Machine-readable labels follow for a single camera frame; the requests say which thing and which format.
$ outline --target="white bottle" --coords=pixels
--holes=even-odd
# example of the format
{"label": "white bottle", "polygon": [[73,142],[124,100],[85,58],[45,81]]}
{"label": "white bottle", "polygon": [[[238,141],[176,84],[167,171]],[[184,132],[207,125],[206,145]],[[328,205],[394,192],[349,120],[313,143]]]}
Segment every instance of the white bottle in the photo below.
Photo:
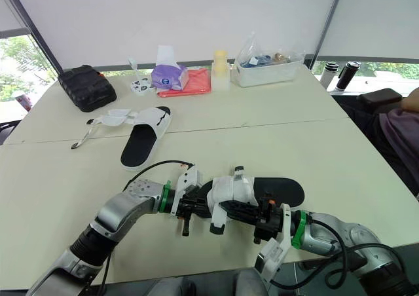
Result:
{"label": "white bottle", "polygon": [[230,90],[230,64],[227,62],[227,52],[216,50],[211,66],[211,89],[213,91]]}
{"label": "white bottle", "polygon": [[328,62],[323,69],[323,73],[321,74],[320,84],[327,90],[330,82],[332,82],[333,77],[338,72],[339,66],[334,62]]}

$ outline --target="purple shirt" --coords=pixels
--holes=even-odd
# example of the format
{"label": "purple shirt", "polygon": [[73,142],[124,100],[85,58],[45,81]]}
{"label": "purple shirt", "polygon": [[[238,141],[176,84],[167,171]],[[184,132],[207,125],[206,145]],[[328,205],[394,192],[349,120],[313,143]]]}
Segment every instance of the purple shirt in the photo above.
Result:
{"label": "purple shirt", "polygon": [[419,184],[419,113],[392,109],[380,114],[387,141]]}

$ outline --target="green ring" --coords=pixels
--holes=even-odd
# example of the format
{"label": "green ring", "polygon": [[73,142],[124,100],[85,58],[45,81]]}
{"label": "green ring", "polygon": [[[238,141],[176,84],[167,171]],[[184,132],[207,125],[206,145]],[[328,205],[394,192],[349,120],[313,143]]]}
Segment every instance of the green ring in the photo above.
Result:
{"label": "green ring", "polygon": [[300,215],[301,215],[301,218],[300,218],[299,226],[297,228],[297,231],[295,232],[293,240],[291,241],[291,244],[293,245],[293,247],[297,249],[300,249],[301,236],[302,234],[304,234],[304,229],[306,228],[306,222],[307,222],[306,212],[300,211]]}
{"label": "green ring", "polygon": [[160,205],[159,212],[164,213],[164,209],[166,208],[166,204],[168,201],[168,195],[170,190],[170,183],[171,181],[168,180],[168,182],[163,186],[163,195],[162,195],[162,203]]}

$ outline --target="person's arm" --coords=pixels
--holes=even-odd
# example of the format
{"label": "person's arm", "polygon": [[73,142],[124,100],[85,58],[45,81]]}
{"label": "person's arm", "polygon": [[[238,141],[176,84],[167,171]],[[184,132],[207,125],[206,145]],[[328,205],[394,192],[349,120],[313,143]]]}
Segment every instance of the person's arm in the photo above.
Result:
{"label": "person's arm", "polygon": [[408,97],[401,101],[401,108],[405,111],[419,113],[419,88],[414,89]]}

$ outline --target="clear plastic box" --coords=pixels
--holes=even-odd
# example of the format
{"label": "clear plastic box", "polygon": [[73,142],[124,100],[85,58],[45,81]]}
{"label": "clear plastic box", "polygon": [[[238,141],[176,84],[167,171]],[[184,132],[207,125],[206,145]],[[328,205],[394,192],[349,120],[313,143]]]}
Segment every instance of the clear plastic box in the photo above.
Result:
{"label": "clear plastic box", "polygon": [[232,80],[244,88],[260,84],[290,81],[295,78],[297,70],[303,62],[304,56],[301,54],[294,54],[291,56],[291,62],[278,65],[243,68],[238,62],[235,62],[232,70]]}

